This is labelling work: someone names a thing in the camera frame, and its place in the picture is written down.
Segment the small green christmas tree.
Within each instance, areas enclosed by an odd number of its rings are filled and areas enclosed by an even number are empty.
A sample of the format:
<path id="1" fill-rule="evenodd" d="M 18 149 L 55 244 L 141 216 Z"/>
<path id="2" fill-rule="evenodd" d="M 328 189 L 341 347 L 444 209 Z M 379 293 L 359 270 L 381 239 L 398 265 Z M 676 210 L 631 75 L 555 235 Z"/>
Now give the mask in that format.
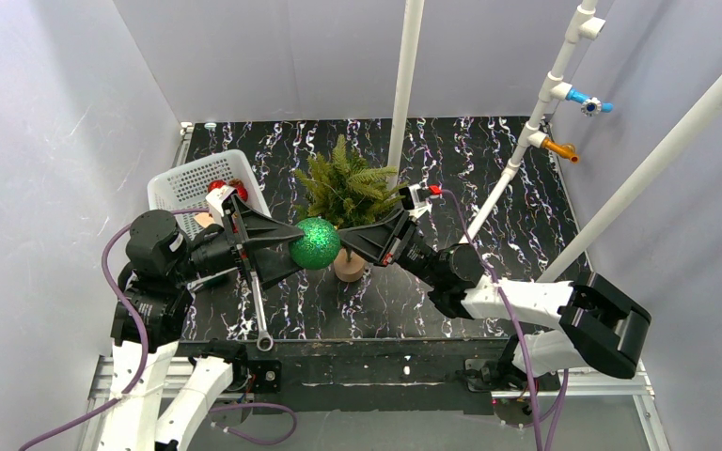
<path id="1" fill-rule="evenodd" d="M 310 156 L 307 169 L 294 170 L 295 178 L 306 189 L 306 204 L 298 208 L 299 222 L 322 218 L 337 233 L 379 222 L 400 203 L 398 189 L 402 186 L 387 185 L 396 174 L 393 166 L 370 166 L 362 155 L 349 151 L 346 138 L 340 136 L 328 157 Z M 341 244 L 330 266 L 339 280 L 351 283 L 362 277 L 367 261 Z"/>

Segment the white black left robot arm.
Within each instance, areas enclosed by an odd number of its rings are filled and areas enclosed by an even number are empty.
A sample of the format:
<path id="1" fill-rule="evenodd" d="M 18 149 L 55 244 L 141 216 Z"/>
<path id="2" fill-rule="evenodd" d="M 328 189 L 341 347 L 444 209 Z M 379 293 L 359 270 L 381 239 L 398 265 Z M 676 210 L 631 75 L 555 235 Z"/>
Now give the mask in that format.
<path id="1" fill-rule="evenodd" d="M 249 406 L 254 392 L 278 388 L 280 363 L 253 361 L 241 342 L 213 340 L 189 362 L 193 368 L 173 401 L 162 397 L 194 297 L 191 283 L 237 271 L 256 306 L 262 293 L 298 271 L 275 247 L 304 237 L 286 225 L 232 201 L 221 225 L 190 240 L 174 214 L 151 210 L 128 228 L 128 265 L 111 281 L 118 295 L 111 336 L 113 375 L 106 403 L 101 450 L 184 450 L 214 402 L 224 393 Z"/>

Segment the green glitter bauble ornament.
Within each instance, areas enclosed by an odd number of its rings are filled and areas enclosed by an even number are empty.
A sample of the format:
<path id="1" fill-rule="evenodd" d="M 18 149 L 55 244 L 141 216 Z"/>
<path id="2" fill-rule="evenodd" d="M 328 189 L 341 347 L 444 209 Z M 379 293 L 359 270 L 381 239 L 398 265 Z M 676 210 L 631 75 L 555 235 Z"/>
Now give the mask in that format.
<path id="1" fill-rule="evenodd" d="M 304 236 L 289 243 L 293 261 L 305 270 L 322 270 L 329 267 L 341 249 L 337 230 L 328 221 L 312 217 L 296 225 Z"/>

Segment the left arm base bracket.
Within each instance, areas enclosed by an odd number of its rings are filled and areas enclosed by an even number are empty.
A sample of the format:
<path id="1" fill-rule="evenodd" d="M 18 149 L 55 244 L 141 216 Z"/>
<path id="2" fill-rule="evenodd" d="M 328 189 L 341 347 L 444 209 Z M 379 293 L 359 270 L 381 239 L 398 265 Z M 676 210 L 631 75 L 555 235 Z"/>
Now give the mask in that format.
<path id="1" fill-rule="evenodd" d="M 232 383 L 224 394 L 234 397 L 218 400 L 217 407 L 250 403 L 254 401 L 254 395 L 280 391 L 282 363 L 251 357 L 245 344 L 214 339 L 203 350 L 203 356 L 215 356 L 233 364 Z"/>

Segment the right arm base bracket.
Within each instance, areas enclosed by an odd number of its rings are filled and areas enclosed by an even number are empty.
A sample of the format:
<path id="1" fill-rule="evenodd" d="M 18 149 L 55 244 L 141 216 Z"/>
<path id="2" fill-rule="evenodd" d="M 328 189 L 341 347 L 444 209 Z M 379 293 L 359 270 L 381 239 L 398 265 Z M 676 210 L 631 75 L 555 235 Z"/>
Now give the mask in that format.
<path id="1" fill-rule="evenodd" d="M 518 369 L 494 360 L 467 359 L 456 375 L 472 393 L 508 393 L 492 399 L 494 414 L 506 426 L 527 428 L 533 424 L 526 378 Z"/>

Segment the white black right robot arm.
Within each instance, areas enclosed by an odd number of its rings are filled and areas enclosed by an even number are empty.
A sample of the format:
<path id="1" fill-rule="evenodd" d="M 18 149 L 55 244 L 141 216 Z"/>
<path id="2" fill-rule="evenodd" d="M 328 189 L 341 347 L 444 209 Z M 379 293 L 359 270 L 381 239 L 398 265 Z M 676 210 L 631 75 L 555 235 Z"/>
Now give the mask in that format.
<path id="1" fill-rule="evenodd" d="M 380 267 L 397 264 L 431 287 L 431 301 L 448 318 L 514 315 L 544 327 L 544 333 L 517 341 L 524 350 L 510 349 L 501 358 L 524 375 L 589 366 L 629 380 L 637 372 L 651 314 L 596 272 L 582 272 L 573 282 L 496 280 L 470 244 L 430 247 L 404 210 L 338 235 L 366 261 Z"/>

